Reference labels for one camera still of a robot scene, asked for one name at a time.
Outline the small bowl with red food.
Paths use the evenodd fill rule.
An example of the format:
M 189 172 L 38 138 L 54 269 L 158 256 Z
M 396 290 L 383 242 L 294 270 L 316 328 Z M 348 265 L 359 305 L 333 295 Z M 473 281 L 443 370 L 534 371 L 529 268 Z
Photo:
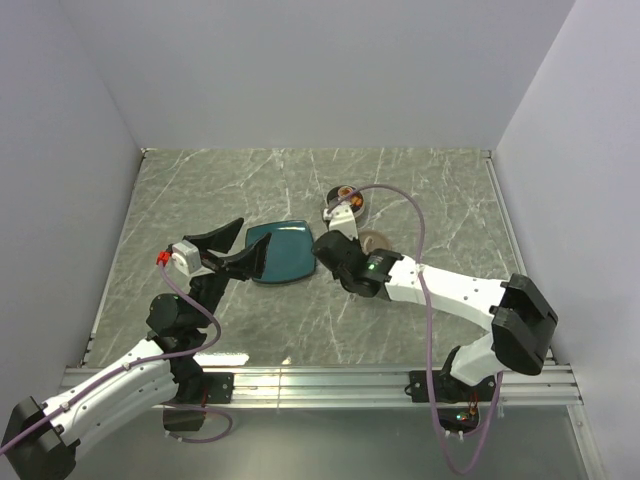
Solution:
M 351 186 L 347 186 L 347 185 L 345 185 L 345 186 L 341 186 L 341 187 L 338 189 L 338 195 L 339 195 L 340 197 L 346 197 L 346 196 L 348 196 L 349 194 L 351 194 L 353 191 L 354 191 L 354 189 L 353 189 Z

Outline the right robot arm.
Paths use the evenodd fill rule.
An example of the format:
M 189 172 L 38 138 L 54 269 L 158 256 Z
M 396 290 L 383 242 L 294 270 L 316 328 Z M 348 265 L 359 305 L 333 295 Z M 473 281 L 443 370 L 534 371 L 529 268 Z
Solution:
M 357 240 L 338 231 L 323 234 L 312 253 L 350 293 L 427 305 L 485 330 L 480 339 L 448 354 L 434 378 L 438 400 L 461 401 L 503 370 L 527 376 L 541 373 L 558 316 L 529 277 L 479 279 L 390 250 L 366 253 Z

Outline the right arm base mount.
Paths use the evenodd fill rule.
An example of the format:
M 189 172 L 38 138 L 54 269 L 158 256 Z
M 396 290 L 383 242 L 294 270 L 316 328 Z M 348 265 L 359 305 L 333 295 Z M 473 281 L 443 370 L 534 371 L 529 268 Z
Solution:
M 493 400 L 496 378 L 486 377 L 478 385 L 469 386 L 446 372 L 434 370 L 432 384 L 439 427 L 449 434 L 478 433 L 481 426 L 479 404 Z

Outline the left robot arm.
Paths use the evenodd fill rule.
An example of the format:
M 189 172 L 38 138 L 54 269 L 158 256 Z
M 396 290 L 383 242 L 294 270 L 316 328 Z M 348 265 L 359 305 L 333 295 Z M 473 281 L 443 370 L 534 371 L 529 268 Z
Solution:
M 265 270 L 270 234 L 231 251 L 243 224 L 238 218 L 186 235 L 161 251 L 160 275 L 174 266 L 188 277 L 189 289 L 165 281 L 170 290 L 153 298 L 147 335 L 84 382 L 42 402 L 28 397 L 13 408 L 1 455 L 19 478 L 65 479 L 81 448 L 155 405 L 200 395 L 203 370 L 195 357 L 221 338 L 215 311 L 229 281 L 260 278 Z

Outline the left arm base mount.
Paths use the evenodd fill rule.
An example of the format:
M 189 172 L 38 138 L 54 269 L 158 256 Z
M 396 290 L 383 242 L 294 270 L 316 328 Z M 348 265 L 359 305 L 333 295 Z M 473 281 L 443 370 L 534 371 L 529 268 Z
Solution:
M 183 382 L 169 403 L 200 408 L 227 405 L 231 402 L 233 388 L 233 373 L 203 373 Z M 163 426 L 171 433 L 197 432 L 203 427 L 205 419 L 206 413 L 203 411 L 175 407 L 168 407 L 162 414 Z

